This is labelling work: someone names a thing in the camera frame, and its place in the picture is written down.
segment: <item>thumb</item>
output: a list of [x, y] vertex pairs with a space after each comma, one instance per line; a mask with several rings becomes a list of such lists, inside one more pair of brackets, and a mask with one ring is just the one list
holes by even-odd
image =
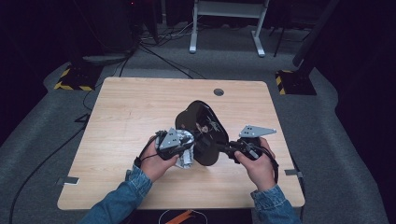
[[234, 153], [236, 159], [241, 162], [242, 165], [247, 167], [248, 163], [251, 161], [248, 157], [246, 157], [242, 152], [240, 151], [235, 151]]
[[169, 162], [171, 162], [172, 165], [175, 165], [176, 162], [177, 162], [177, 159], [178, 159], [179, 157], [180, 157], [180, 156], [179, 156], [178, 154], [176, 154], [174, 157], [172, 157], [172, 158], [169, 160]]

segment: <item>person's left hand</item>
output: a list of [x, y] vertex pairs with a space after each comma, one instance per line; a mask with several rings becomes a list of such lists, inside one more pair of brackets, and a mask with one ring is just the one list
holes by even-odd
[[155, 182], [161, 176], [165, 174], [165, 172], [176, 164], [178, 155], [174, 156], [168, 161], [164, 161], [160, 156], [156, 155], [157, 151], [155, 150], [155, 140], [148, 146], [148, 149], [143, 153], [142, 157], [142, 164], [140, 169], [143, 173], [148, 176], [151, 182]]

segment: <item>black strap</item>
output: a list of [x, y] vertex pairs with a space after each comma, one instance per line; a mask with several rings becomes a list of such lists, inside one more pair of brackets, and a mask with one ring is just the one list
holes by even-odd
[[149, 148], [149, 145], [159, 136], [159, 133], [155, 133], [155, 136], [153, 136], [152, 138], [150, 138], [148, 140], [148, 143], [145, 145], [145, 147], [143, 147], [142, 152], [140, 153], [140, 155], [138, 157], [136, 157], [136, 159], [134, 159], [134, 165], [139, 167], [142, 165], [142, 156], [143, 153], [145, 153], [145, 151]]
[[279, 164], [276, 162], [275, 158], [272, 156], [268, 148], [265, 147], [257, 147], [257, 148], [259, 148], [262, 151], [262, 153], [265, 154], [270, 159], [274, 169], [274, 180], [277, 183], [277, 180], [279, 178]]

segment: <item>metal stand leg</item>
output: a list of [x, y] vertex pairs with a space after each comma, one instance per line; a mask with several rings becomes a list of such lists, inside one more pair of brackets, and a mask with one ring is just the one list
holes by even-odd
[[253, 37], [254, 44], [256, 45], [256, 49], [257, 49], [257, 53], [259, 54], [259, 57], [265, 56], [265, 52], [264, 52], [264, 49], [262, 48], [262, 42], [260, 41], [259, 35], [260, 35], [260, 31], [262, 30], [262, 23], [264, 21], [265, 12], [267, 11], [266, 4], [267, 3], [265, 3], [262, 6], [262, 13], [260, 15], [259, 22], [257, 24], [257, 30], [251, 32], [251, 35]]
[[190, 42], [190, 53], [195, 53], [197, 51], [197, 22], [198, 22], [198, 0], [194, 3], [194, 15], [192, 21], [192, 33]]

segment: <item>gray floor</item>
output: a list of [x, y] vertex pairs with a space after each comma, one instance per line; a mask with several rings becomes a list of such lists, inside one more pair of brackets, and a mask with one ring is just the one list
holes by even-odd
[[[300, 43], [283, 42], [277, 57], [273, 57], [278, 33], [269, 37], [269, 31], [263, 30], [261, 40], [267, 55], [259, 58], [251, 29], [203, 30], [198, 34], [195, 54], [189, 54], [189, 36], [150, 49], [183, 65], [180, 68], [194, 78], [267, 83], [290, 153], [304, 174], [304, 223], [388, 223], [377, 185], [334, 114], [337, 92], [333, 86], [314, 70], [310, 78], [317, 96], [280, 95], [275, 71], [296, 70], [291, 60]], [[285, 33], [294, 39], [304, 35], [299, 31]], [[0, 223], [8, 221], [12, 201], [23, 181], [81, 127], [74, 120], [90, 113], [83, 102], [87, 107], [94, 106], [100, 87], [88, 96], [85, 91], [53, 89], [66, 66], [66, 62], [60, 64], [48, 75], [43, 82], [48, 94], [1, 147]], [[98, 84], [105, 77], [118, 76], [120, 66], [116, 68], [116, 64], [105, 67]], [[141, 49], [121, 75], [188, 78]], [[16, 202], [13, 223], [75, 223], [84, 216], [86, 211], [58, 209], [62, 186], [55, 184], [59, 177], [67, 175], [82, 135], [78, 133], [27, 182]]]

